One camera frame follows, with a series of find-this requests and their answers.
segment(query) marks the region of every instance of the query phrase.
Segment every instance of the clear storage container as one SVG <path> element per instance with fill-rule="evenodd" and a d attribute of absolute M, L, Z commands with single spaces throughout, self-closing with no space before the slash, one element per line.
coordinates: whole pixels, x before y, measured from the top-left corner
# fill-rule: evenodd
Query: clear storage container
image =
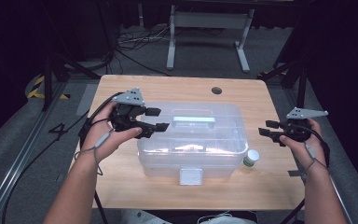
<path fill-rule="evenodd" d="M 195 184 L 203 177 L 229 177 L 241 164 L 248 143 L 237 106 L 161 102 L 146 106 L 160 108 L 161 113 L 141 116 L 141 121 L 170 123 L 166 132 L 138 140 L 146 175 L 181 177 L 184 184 L 187 180 Z"/>

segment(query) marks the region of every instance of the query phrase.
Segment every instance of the wooden tabletop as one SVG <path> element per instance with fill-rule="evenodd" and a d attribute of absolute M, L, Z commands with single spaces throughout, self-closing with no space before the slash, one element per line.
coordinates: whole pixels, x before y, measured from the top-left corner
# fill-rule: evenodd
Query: wooden tabletop
<path fill-rule="evenodd" d="M 139 87 L 146 102 L 232 103 L 241 109 L 249 148 L 260 160 L 252 167 L 240 165 L 230 178 L 204 178 L 201 186 L 181 186 L 169 177 L 148 177 L 138 161 L 137 140 L 122 144 L 100 164 L 97 192 L 104 208 L 201 209 L 201 210 L 286 210 L 304 198 L 300 177 L 288 147 L 279 147 L 260 136 L 267 119 L 278 120 L 266 84 L 260 80 L 103 76 L 90 113 L 109 96 Z M 212 93 L 213 87 L 222 89 Z"/>

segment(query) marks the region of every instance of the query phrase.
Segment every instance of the white desk leg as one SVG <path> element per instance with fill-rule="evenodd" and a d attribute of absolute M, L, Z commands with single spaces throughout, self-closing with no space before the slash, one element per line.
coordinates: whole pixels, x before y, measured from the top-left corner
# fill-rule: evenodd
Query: white desk leg
<path fill-rule="evenodd" d="M 240 62 L 241 62 L 242 71 L 244 73 L 250 72 L 249 64 L 246 61 L 245 53 L 243 52 L 243 45 L 245 44 L 246 36 L 249 33 L 249 28 L 252 23 L 252 18 L 254 16 L 254 12 L 255 12 L 254 9 L 249 10 L 248 18 L 246 19 L 245 25 L 243 27 L 241 42 L 240 41 L 235 42 L 235 47 L 237 49 L 238 57 L 240 58 Z"/>
<path fill-rule="evenodd" d="M 175 6 L 171 6 L 171 21 L 170 21 L 170 46 L 168 48 L 167 69 L 173 70 L 173 63 L 175 60 Z"/>

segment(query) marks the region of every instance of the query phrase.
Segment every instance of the yellow and black tape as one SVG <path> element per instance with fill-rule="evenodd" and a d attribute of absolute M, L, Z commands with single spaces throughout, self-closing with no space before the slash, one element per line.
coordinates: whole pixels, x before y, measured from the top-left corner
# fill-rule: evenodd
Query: yellow and black tape
<path fill-rule="evenodd" d="M 42 84 L 42 82 L 45 80 L 45 76 L 40 75 L 40 77 L 36 80 L 36 82 L 34 83 L 34 86 L 32 87 L 30 93 L 28 93 L 28 98 L 40 98 L 40 99 L 45 99 L 45 94 L 43 93 L 38 93 L 37 90 L 39 89 L 40 85 Z M 60 99 L 62 100 L 68 100 L 71 98 L 71 94 L 62 94 L 60 96 Z"/>

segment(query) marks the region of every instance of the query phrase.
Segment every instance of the hand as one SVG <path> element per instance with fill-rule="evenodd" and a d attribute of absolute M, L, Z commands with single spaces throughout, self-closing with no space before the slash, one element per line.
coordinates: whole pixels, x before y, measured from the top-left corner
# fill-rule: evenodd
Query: hand
<path fill-rule="evenodd" d="M 111 132 L 110 136 L 96 149 L 96 161 L 99 163 L 109 155 L 111 155 L 118 146 L 122 143 L 132 139 L 142 132 L 141 128 L 131 128 L 123 132 L 113 132 L 112 127 L 109 125 L 109 115 L 111 114 L 116 103 L 109 102 L 101 111 L 98 113 L 92 121 L 94 125 L 89 129 L 89 133 L 86 136 L 82 150 L 93 148 L 95 143 L 106 133 Z M 79 154 L 91 155 L 93 157 L 93 151 L 83 152 Z"/>
<path fill-rule="evenodd" d="M 316 133 L 318 133 L 319 135 L 321 135 L 321 126 L 319 125 L 319 123 L 313 119 L 309 119 L 309 122 L 310 122 L 310 128 Z M 280 137 L 280 140 L 294 151 L 296 158 L 304 168 L 307 169 L 312 165 L 313 158 L 310 157 L 310 154 L 305 149 L 304 143 L 297 142 L 284 135 Z M 319 141 L 319 139 L 312 134 L 310 138 L 306 141 L 306 143 L 310 145 L 312 150 L 315 152 L 316 159 L 325 166 L 326 162 L 324 158 L 324 150 L 321 146 L 321 142 Z"/>

